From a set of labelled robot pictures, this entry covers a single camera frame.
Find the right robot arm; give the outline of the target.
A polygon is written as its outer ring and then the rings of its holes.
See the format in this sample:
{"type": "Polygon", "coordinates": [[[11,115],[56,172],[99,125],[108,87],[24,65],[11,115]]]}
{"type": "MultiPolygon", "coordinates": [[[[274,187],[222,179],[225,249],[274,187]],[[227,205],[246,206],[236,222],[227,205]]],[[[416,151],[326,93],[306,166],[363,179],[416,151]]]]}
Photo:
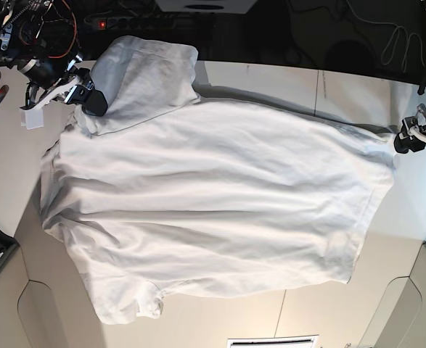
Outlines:
{"type": "Polygon", "coordinates": [[[44,124],[43,108],[50,102],[74,104],[90,116],[108,108],[89,69],[79,67],[83,53],[78,21],[69,1],[1,1],[0,63],[28,79],[20,108],[27,129],[44,124]]]}

